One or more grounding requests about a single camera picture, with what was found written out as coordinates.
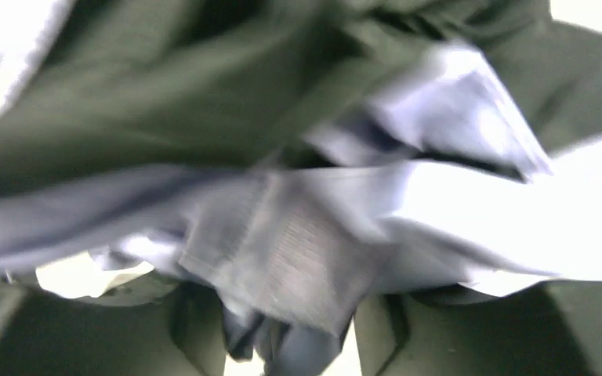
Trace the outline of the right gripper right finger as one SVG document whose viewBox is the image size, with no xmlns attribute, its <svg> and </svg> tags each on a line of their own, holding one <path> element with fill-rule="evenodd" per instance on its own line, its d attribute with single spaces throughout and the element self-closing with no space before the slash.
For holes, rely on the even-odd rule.
<svg viewBox="0 0 602 376">
<path fill-rule="evenodd" d="M 354 326 L 366 375 L 602 375 L 602 282 L 375 296 Z"/>
</svg>

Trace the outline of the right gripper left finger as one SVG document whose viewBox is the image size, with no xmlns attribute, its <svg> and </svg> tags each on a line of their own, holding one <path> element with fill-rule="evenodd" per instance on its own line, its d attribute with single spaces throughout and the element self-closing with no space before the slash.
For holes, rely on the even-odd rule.
<svg viewBox="0 0 602 376">
<path fill-rule="evenodd" d="M 156 275 L 66 300 L 0 280 L 0 375 L 221 375 L 221 307 Z"/>
</svg>

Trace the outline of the lavender folding umbrella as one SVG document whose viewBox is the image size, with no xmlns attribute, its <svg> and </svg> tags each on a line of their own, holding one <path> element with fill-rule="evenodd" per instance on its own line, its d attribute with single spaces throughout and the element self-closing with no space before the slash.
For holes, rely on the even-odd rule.
<svg viewBox="0 0 602 376">
<path fill-rule="evenodd" d="M 209 289 L 319 375 L 362 302 L 602 282 L 602 32 L 548 1 L 0 1 L 0 280 Z"/>
</svg>

